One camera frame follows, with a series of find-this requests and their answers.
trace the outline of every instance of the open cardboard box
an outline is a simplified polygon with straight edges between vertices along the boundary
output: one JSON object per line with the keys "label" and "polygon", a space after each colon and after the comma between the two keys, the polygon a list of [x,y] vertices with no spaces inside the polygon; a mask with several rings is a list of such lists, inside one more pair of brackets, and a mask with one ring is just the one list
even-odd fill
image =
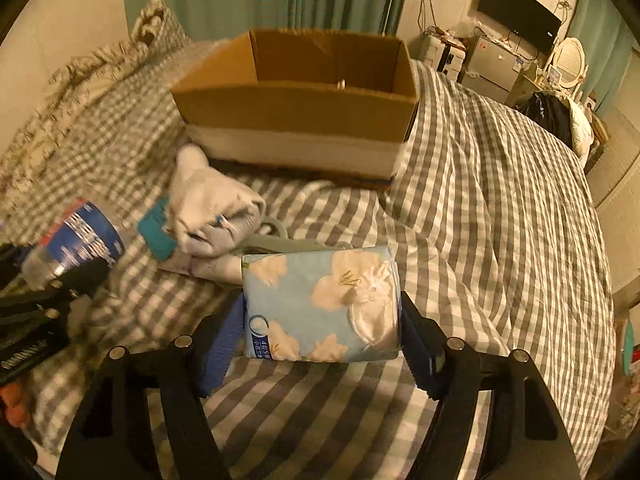
{"label": "open cardboard box", "polygon": [[251,30],[172,94],[217,167],[374,188],[396,174],[418,101],[401,40],[340,30]]}

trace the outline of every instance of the television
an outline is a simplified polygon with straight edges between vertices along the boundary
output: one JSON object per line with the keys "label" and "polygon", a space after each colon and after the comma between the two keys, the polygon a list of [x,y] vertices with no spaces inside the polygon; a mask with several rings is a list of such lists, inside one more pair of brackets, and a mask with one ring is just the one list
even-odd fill
{"label": "television", "polygon": [[554,44],[560,18],[537,0],[480,0],[478,10],[529,41],[543,54]]}

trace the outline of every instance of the floral tissue pack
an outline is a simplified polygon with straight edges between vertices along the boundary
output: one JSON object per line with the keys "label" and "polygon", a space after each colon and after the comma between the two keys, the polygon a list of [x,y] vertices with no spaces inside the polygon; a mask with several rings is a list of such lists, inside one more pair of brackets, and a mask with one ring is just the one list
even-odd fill
{"label": "floral tissue pack", "polygon": [[242,257],[247,357],[277,361],[394,359],[398,268],[387,247]]}

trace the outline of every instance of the screw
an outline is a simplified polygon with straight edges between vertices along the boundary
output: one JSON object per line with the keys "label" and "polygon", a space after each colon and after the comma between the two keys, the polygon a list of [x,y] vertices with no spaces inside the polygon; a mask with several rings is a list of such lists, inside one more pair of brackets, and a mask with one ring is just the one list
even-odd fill
{"label": "screw", "polygon": [[116,346],[114,348],[111,349],[111,351],[109,352],[109,357],[113,360],[116,359],[121,359],[124,357],[125,354],[125,349],[122,346]]}
{"label": "screw", "polygon": [[187,347],[191,346],[192,342],[193,342],[193,339],[191,339],[191,336],[189,336],[189,335],[179,335],[177,338],[175,338],[174,344],[178,348],[187,348]]}
{"label": "screw", "polygon": [[447,346],[452,350],[462,350],[465,347],[465,342],[459,337],[450,337],[447,339]]}
{"label": "screw", "polygon": [[519,363],[526,363],[529,360],[529,354],[527,354],[524,350],[520,348],[516,348],[513,352],[513,358],[516,359]]}

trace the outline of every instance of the bed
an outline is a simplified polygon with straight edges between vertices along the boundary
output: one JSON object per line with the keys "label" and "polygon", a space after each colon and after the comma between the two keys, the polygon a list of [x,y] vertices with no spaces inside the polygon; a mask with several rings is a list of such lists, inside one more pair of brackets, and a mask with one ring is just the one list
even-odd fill
{"label": "bed", "polygon": [[[151,37],[146,30],[138,38],[148,44],[139,63],[78,106],[38,177],[12,187],[5,240],[38,240],[87,194],[105,196],[134,226],[166,192],[175,153],[188,142],[168,84],[213,44],[191,43],[161,0],[150,6],[143,16]],[[584,173],[567,147],[516,111],[418,62],[414,77],[418,115],[387,192],[232,176],[266,199],[268,214],[293,238],[388,245],[404,290],[447,335],[479,351],[530,352],[585,475],[607,413],[614,327],[609,266]],[[59,455],[90,370],[110,348],[165,345],[191,333],[224,296],[213,283],[159,270],[137,236],[74,343],[31,374],[30,436]],[[474,477],[488,400],[479,400],[460,478]],[[238,356],[204,402],[231,475],[282,480],[402,479],[434,406],[402,356],[351,365]],[[155,394],[150,414],[170,475]]]}

